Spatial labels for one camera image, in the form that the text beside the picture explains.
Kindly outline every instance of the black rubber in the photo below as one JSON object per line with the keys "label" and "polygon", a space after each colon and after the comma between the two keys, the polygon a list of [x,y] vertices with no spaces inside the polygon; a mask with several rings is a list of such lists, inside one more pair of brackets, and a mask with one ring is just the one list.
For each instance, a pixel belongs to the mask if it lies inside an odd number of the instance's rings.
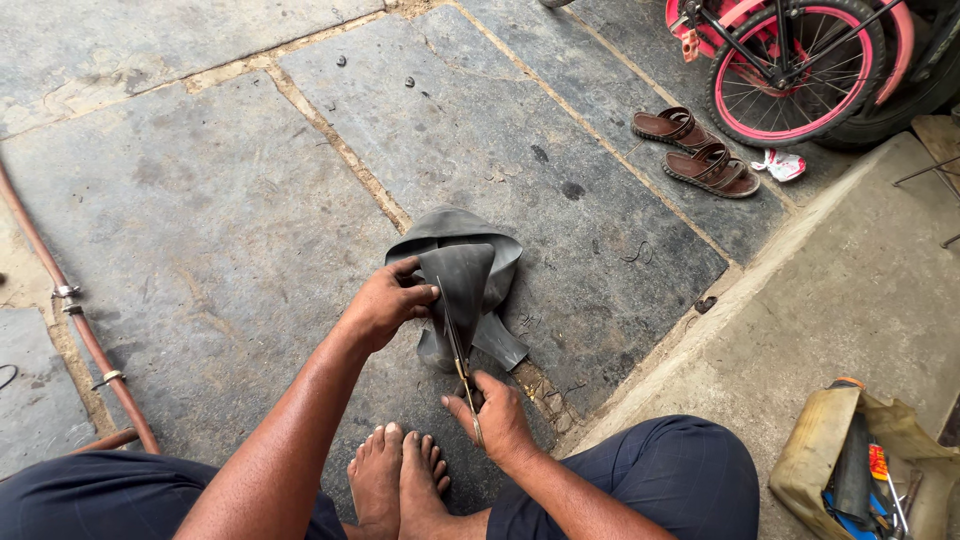
{"label": "black rubber", "polygon": [[[793,2],[791,6],[796,9],[808,8],[812,6],[835,8],[853,15],[853,17],[860,22],[867,20],[870,15],[873,14],[873,10],[860,2],[860,0],[797,0]],[[769,19],[776,13],[776,11],[776,7],[771,6],[763,11],[755,13],[735,31],[733,31],[733,38],[740,39],[740,37],[750,32],[750,30],[752,30],[755,26]],[[880,27],[879,22],[874,21],[874,23],[867,27],[867,33],[870,36],[870,41],[874,49],[874,62],[873,65],[870,66],[870,70],[867,74],[867,78],[869,79],[867,84],[860,88],[858,95],[854,98],[850,105],[837,114],[837,116],[829,121],[826,125],[818,128],[817,130],[804,135],[797,135],[786,139],[771,141],[743,135],[723,121],[722,117],[720,116],[720,112],[717,109],[716,96],[713,93],[713,88],[716,85],[717,77],[720,75],[720,66],[723,64],[724,59],[727,57],[727,55],[735,52],[733,51],[733,48],[730,47],[730,44],[726,41],[717,51],[716,57],[713,59],[713,63],[710,65],[710,70],[707,77],[707,109],[710,113],[710,118],[713,120],[713,123],[716,124],[716,126],[720,128],[723,133],[729,135],[730,138],[742,142],[743,144],[756,147],[789,146],[826,135],[830,130],[836,126],[839,126],[856,111],[860,110],[860,107],[866,101],[867,97],[872,94],[874,87],[876,87],[876,79],[878,79],[881,67],[884,65],[885,50],[883,46],[883,29]]]}
{"label": "black rubber", "polygon": [[540,0],[540,3],[547,8],[562,8],[571,2],[573,2],[573,0]]}
{"label": "black rubber", "polygon": [[865,150],[909,128],[914,116],[937,110],[960,88],[960,39],[950,45],[929,79],[907,85],[909,83],[900,82],[901,89],[869,119],[855,114],[813,142],[831,150]]}

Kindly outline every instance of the hand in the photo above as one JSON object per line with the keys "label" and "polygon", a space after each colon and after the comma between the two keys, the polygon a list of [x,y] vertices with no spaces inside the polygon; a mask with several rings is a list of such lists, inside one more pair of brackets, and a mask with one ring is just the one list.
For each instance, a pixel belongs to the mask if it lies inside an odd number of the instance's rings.
{"label": "hand", "polygon": [[[472,378],[477,390],[483,393],[482,402],[474,398],[473,403],[480,406],[477,420],[480,422],[480,430],[483,431],[487,455],[510,475],[511,470],[521,467],[527,459],[542,454],[543,451],[537,446],[530,432],[527,415],[523,412],[520,393],[516,388],[480,370],[474,371]],[[450,395],[441,397],[441,403],[476,444],[469,405],[459,397]]]}
{"label": "hand", "polygon": [[417,257],[377,269],[357,291],[337,326],[349,328],[350,334],[362,339],[368,354],[383,349],[405,321],[428,317],[426,306],[440,297],[436,285],[404,286],[413,282],[411,274],[419,269]]}

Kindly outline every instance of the person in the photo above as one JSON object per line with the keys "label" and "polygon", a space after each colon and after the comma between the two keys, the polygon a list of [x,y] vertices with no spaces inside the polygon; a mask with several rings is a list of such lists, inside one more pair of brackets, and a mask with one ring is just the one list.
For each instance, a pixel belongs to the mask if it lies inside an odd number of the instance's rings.
{"label": "person", "polygon": [[[691,416],[648,420],[562,461],[531,435],[518,392],[481,371],[486,451],[512,479],[491,508],[450,515],[428,434],[377,427],[347,467],[357,525],[339,523],[321,471],[367,357],[428,315],[435,286],[407,258],[378,269],[274,408],[219,471],[137,452],[72,454],[0,482],[0,538],[755,539],[756,470],[730,431]],[[443,405],[468,436],[468,406]]]}

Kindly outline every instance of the bicycle pedal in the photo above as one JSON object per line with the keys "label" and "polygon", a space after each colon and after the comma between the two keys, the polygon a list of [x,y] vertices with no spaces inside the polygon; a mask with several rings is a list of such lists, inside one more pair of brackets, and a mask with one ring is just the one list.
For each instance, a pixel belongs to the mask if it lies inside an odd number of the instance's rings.
{"label": "bicycle pedal", "polygon": [[696,30],[684,33],[684,61],[691,62],[700,56],[700,37]]}

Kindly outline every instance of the dark blue trousers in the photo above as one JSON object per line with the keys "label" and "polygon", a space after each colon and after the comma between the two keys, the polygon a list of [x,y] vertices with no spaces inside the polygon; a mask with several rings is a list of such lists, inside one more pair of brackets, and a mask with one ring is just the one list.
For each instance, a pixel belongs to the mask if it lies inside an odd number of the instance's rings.
{"label": "dark blue trousers", "polygon": [[[680,540],[756,539],[754,463],[736,436],[712,422],[648,420],[564,465]],[[44,461],[0,482],[0,539],[166,540],[216,473],[209,465],[134,452]],[[306,538],[346,538],[323,492]],[[508,481],[493,504],[487,538],[553,540],[564,534]]]}

